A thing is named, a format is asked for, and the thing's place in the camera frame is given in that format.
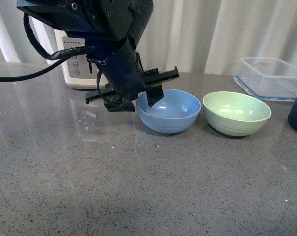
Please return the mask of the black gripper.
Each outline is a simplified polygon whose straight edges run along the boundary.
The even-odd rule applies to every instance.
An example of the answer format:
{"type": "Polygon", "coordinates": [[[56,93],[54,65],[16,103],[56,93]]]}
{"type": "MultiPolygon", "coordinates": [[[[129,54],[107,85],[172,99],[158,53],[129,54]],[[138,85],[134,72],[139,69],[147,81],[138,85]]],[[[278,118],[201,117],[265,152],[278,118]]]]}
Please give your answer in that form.
{"type": "Polygon", "coordinates": [[[86,95],[86,104],[102,99],[109,112],[134,112],[133,100],[146,93],[148,106],[154,106],[164,97],[162,82],[179,77],[178,69],[159,73],[158,69],[144,71],[140,55],[130,40],[117,48],[93,47],[87,54],[89,62],[98,68],[97,90],[86,95]]]}

